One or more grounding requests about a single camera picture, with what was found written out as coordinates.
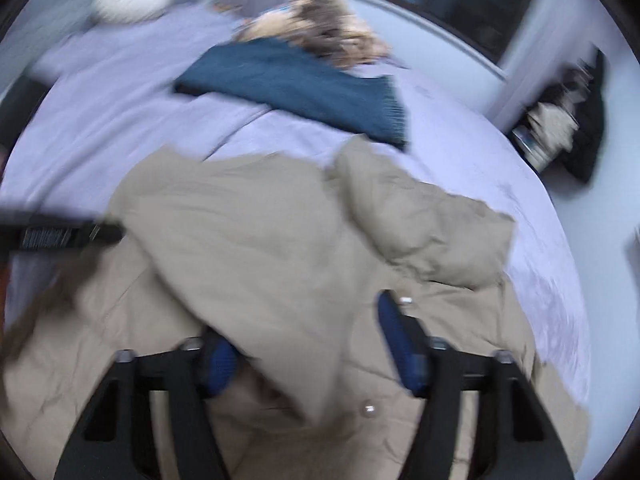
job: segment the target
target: beige jacket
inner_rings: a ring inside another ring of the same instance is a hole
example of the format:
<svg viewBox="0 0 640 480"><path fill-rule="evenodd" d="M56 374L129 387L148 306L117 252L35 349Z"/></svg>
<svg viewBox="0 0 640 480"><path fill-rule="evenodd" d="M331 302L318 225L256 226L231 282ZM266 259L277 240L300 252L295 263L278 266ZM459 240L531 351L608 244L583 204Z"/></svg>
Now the beige jacket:
<svg viewBox="0 0 640 480"><path fill-rule="evenodd" d="M168 150L111 201L129 234L85 254L4 343L0 427L38 480L117 349L171 349L204 324L247 355L210 403L234 480L394 480L421 401L398 385L375 317L379 290L458 349L510 350L532 378L574 467L587 415L536 359L502 272L513 221L418 183L355 137L326 172L282 155L198 163ZM156 439L176 478L162 397ZM474 398L452 478L465 478ZM363 406L375 406L365 416Z"/></svg>

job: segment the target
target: brown window frame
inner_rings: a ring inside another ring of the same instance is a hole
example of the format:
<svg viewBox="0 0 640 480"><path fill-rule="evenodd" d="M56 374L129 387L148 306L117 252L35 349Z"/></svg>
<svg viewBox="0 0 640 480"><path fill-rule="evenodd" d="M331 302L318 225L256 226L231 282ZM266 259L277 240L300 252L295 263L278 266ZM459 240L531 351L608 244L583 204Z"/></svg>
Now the brown window frame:
<svg viewBox="0 0 640 480"><path fill-rule="evenodd" d="M455 37L464 41L466 44L468 44L473 49L478 51L480 54L482 54L485 58L487 58L489 61L491 61L495 65L498 65L502 60L505 52L508 50L511 42L513 41L513 38L517 30L520 28L524 15L529 9L529 6L532 0L520 0L520 5L518 6L518 10L516 13L517 19L514 20L513 25L511 25L511 27L509 27L505 31L505 34L508 37L508 40L505 42L504 46L501 48L500 52L498 53L489 51L487 48L483 47L482 45L474 41L472 38L466 36L464 33L460 32L452 25L449 25L449 23L444 22L443 20L431 14L428 10L424 8L424 6L428 4L429 0L424 0L421 5L414 5L405 0L385 0L385 1L392 3L398 7L402 7L403 9L408 10L409 12L412 12L414 14L417 14L418 16L421 16L422 18L425 18L426 20L429 20L431 23L434 23L435 25L443 28L447 32L450 32L451 34L453 34Z"/></svg>

